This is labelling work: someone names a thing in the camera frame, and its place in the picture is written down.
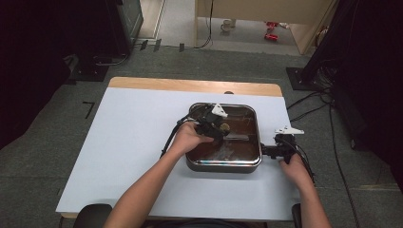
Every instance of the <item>black chair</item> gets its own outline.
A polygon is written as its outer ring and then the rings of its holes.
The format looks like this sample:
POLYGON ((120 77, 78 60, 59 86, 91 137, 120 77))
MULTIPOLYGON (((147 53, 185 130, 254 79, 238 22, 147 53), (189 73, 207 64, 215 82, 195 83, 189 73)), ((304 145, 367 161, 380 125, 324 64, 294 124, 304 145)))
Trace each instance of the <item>black chair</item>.
POLYGON ((109 204, 87 205, 78 214, 73 228, 102 228, 111 211, 109 204))
MULTIPOLYGON (((78 214, 73 228, 102 228, 111 211, 112 207, 108 204, 87 205, 78 214)), ((295 204, 291 211, 294 225, 296 228, 302 228, 300 203, 295 204)))

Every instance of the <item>forearm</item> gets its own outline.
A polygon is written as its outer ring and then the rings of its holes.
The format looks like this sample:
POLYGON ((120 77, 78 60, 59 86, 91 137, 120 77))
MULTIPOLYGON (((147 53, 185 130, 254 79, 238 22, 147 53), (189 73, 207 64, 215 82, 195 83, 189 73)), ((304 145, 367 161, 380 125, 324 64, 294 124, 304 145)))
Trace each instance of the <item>forearm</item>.
POLYGON ((332 227, 314 185, 310 182, 309 184, 299 187, 299 193, 301 196, 302 227, 332 227))
POLYGON ((140 227, 181 156, 167 152, 119 198, 105 228, 140 227))

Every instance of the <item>hand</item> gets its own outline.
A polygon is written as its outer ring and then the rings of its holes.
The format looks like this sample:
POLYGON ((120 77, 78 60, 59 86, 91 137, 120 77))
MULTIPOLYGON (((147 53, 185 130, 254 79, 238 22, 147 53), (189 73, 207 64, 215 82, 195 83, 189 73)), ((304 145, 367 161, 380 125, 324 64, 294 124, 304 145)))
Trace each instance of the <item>hand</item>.
POLYGON ((183 154, 194 149, 200 143, 209 143, 214 141, 213 138, 199 135, 195 130, 196 124, 186 122, 178 129, 175 139, 168 151, 174 150, 182 156, 183 154))
POLYGON ((299 154, 294 154, 291 157, 290 163, 287 164, 284 160, 279 162, 282 171, 287 177, 296 184, 297 188, 301 189, 306 185, 313 185, 311 177, 303 164, 303 161, 299 154))

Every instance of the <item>gray carpet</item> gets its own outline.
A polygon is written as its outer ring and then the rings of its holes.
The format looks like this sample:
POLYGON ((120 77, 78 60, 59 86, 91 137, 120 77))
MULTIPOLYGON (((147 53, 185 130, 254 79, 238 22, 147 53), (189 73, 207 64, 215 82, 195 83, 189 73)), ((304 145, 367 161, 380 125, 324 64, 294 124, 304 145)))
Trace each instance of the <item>gray carpet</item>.
MULTIPOLYGON (((0 227, 57 227, 55 213, 63 188, 80 153, 86 133, 112 77, 214 80, 271 83, 281 87, 289 105, 309 92, 294 91, 286 67, 304 67, 308 57, 161 47, 139 51, 112 66, 102 83, 62 85, 22 137, 0 151, 0 227), (95 106, 86 119, 90 105, 95 106)), ((289 110, 290 119, 321 105, 311 98, 289 110)), ((361 227, 401 227, 403 198, 389 167, 370 151, 350 148, 348 132, 332 110, 336 147, 349 184, 361 227)), ((317 189, 334 227, 355 227, 355 219, 333 150, 329 108, 293 127, 305 131, 297 143, 308 153, 317 174, 317 189)), ((65 219, 63 227, 74 220, 65 219)), ((269 227, 294 227, 292 222, 269 222, 269 227)))

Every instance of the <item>wrist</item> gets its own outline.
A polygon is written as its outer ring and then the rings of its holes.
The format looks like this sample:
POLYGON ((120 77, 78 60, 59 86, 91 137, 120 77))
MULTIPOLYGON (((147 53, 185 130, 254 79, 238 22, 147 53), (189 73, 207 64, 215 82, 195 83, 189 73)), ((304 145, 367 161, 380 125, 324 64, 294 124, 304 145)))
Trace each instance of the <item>wrist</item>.
POLYGON ((166 154, 170 154, 172 156, 174 156, 176 159, 180 159, 181 156, 184 154, 184 152, 182 151, 182 149, 177 148, 175 146, 171 146, 167 151, 166 154))

